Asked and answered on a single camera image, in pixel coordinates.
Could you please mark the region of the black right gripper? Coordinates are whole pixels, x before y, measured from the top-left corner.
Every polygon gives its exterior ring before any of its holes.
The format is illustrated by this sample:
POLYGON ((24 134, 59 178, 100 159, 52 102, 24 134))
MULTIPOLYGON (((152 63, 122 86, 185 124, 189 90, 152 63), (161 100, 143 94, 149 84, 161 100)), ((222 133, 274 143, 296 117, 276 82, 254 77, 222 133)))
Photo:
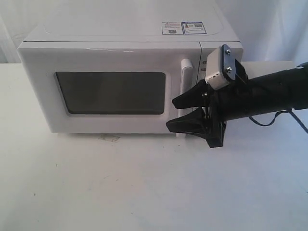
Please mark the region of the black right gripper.
POLYGON ((250 116, 252 87, 231 84, 219 90, 200 80, 172 100, 177 109, 197 108, 191 113, 166 122, 172 133, 188 134, 206 140, 210 148, 222 147, 227 121, 250 116))

